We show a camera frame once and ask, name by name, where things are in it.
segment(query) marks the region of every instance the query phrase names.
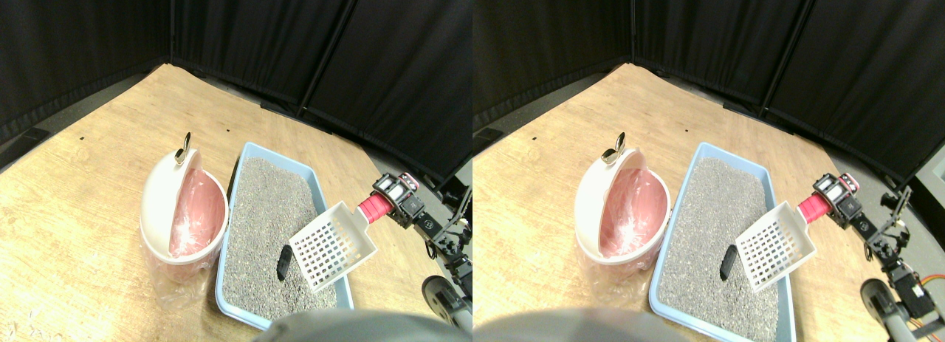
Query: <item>litter box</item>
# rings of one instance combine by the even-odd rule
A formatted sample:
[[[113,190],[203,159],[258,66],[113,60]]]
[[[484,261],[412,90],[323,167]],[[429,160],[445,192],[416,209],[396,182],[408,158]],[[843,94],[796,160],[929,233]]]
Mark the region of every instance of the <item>litter box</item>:
[[[328,210],[325,196],[321,194],[321,186],[318,185],[318,178],[315,176],[315,171],[312,170],[311,167],[276,153],[273,150],[264,148],[263,146],[257,146],[255,143],[246,143],[246,145],[243,146],[243,152],[240,153],[239,162],[236,163],[236,171],[233,172],[233,185],[230,186],[230,211],[233,211],[233,208],[236,207],[236,189],[239,187],[239,176],[243,169],[243,162],[250,157],[262,157],[262,159],[267,160],[267,162],[272,163],[276,167],[286,169],[303,177],[312,190],[312,200],[315,201],[313,204],[315,204],[317,213],[324,213],[324,211]],[[269,325],[272,324],[272,321],[261,318],[261,316],[246,311],[239,306],[229,304],[229,302],[223,298],[223,268],[226,267],[227,263],[227,246],[230,241],[230,228],[232,227],[233,225],[227,227],[227,232],[223,236],[223,248],[220,250],[220,265],[216,271],[216,305],[220,307],[220,311],[222,311],[223,314],[235,318],[237,321],[242,321],[257,329],[269,329]],[[334,290],[337,292],[338,308],[354,308],[354,304],[351,301],[351,288],[348,287],[347,276],[334,282]]]
[[[676,197],[676,209],[681,208],[682,201],[686,197],[686,185],[689,184],[689,176],[693,173],[695,164],[698,163],[699,159],[702,159],[702,157],[715,157],[736,169],[758,177],[758,179],[762,181],[763,189],[765,189],[765,205],[767,210],[770,211],[774,209],[777,201],[774,198],[771,176],[767,172],[767,169],[757,163],[752,163],[733,153],[719,149],[711,143],[699,143],[699,147],[695,150],[693,161],[689,163],[689,170],[686,172],[686,179],[682,180],[682,188],[679,189],[679,195]],[[666,228],[662,248],[659,250],[659,258],[656,262],[656,268],[653,272],[653,281],[649,289],[650,308],[652,308],[653,312],[657,315],[664,316],[664,318],[678,322],[678,324],[690,329],[695,329],[703,333],[703,335],[711,336],[711,338],[723,341],[749,341],[749,339],[742,338],[742,336],[736,335],[734,332],[728,331],[728,329],[722,329],[721,327],[702,321],[702,319],[695,318],[695,316],[688,315],[685,312],[678,311],[678,309],[659,302],[657,298],[659,297],[659,278],[661,278],[662,274],[662,264],[664,264],[666,259],[666,251],[669,250],[669,244],[673,241],[673,228],[676,226],[676,215],[678,215],[678,213],[678,210],[673,211],[673,215],[669,219],[669,227]],[[782,280],[777,281],[777,328],[775,340],[779,342],[794,342],[796,339],[797,335],[796,332],[794,332],[794,302],[791,298],[791,280],[790,275],[788,275],[782,278]]]

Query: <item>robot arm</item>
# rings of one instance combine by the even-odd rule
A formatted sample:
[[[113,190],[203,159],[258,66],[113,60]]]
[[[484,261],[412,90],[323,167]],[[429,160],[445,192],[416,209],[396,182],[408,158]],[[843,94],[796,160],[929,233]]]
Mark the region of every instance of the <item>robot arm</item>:
[[[422,292],[427,305],[440,318],[466,331],[472,331],[473,261],[463,253],[463,247],[473,238],[473,224],[464,216],[472,210],[472,190],[466,189],[456,213],[446,224],[426,213],[425,204],[416,195],[419,184],[404,173],[395,177],[384,174],[374,183],[374,191],[365,202],[382,204],[382,211],[403,228],[414,227],[426,243],[430,259],[439,258],[453,276],[453,283],[466,295],[456,294],[445,278],[433,276],[423,281]]]
[[[919,284],[918,274],[898,257],[902,248],[908,244],[909,231],[903,230],[898,235],[887,233],[891,227],[904,226],[900,221],[900,214],[908,203],[912,190],[906,187],[898,196],[883,196],[880,203],[892,210],[892,214],[882,226],[877,227],[863,214],[863,205],[855,196],[859,189],[859,183],[850,174],[842,174],[840,177],[824,174],[814,183],[813,196],[801,203],[801,213],[806,218],[814,219],[826,213],[843,230],[853,227],[864,242],[867,260],[872,260],[873,257],[879,259],[882,270],[888,277],[889,286],[895,289],[901,301],[895,302],[889,288],[878,280],[865,282],[860,294],[870,314],[887,327],[892,340],[924,338],[945,327],[941,311],[932,301],[929,292]],[[888,238],[892,238],[894,243],[890,243]],[[909,332],[905,325],[908,318],[922,318],[929,312],[938,315],[935,321],[911,333],[905,333]]]

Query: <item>litter scoop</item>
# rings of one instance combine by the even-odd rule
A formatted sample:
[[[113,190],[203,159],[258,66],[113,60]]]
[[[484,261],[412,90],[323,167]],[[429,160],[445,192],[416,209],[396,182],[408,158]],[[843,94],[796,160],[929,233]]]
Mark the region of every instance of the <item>litter scoop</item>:
[[[808,225],[830,213],[831,203],[843,200],[841,196],[853,196],[859,189],[850,174],[834,181],[818,181],[813,196],[800,206],[793,208],[787,202],[780,203],[735,238],[752,291],[758,293],[767,288],[813,257],[817,248],[807,234]]]
[[[374,189],[354,211],[341,201],[289,239],[296,264],[313,292],[340,280],[377,253],[368,226],[391,212],[393,205],[388,198],[396,200],[409,196],[408,189],[416,190],[416,180],[409,174],[385,174],[374,183]]]

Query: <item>gray litter granules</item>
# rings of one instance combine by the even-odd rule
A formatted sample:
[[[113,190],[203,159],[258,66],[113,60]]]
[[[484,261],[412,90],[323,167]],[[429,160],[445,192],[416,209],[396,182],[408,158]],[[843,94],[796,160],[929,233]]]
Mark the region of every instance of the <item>gray litter granules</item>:
[[[719,159],[695,164],[659,279],[659,301],[755,341],[774,341],[777,286],[757,294],[735,262],[728,281],[719,277],[735,238],[767,212],[757,177]]]
[[[223,269],[223,298],[262,318],[274,319],[337,306],[334,285],[312,293],[290,262],[286,280],[276,277],[283,245],[317,214],[303,177],[260,157],[243,162]]]

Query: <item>pink gripper handle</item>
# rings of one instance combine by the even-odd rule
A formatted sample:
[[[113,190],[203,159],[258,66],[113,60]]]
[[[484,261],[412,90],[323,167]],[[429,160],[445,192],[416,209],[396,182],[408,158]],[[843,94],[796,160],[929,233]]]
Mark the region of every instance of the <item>pink gripper handle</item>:
[[[804,214],[804,220],[807,221],[807,224],[813,223],[814,220],[830,211],[830,203],[827,203],[827,200],[820,194],[814,194],[797,207],[800,208],[800,213]]]
[[[391,210],[394,209],[394,206],[388,202],[387,198],[382,196],[382,194],[375,193],[361,202],[361,204],[358,204],[358,208],[364,211],[364,215],[368,217],[368,223],[374,223],[374,221],[380,219],[381,216],[390,213]]]

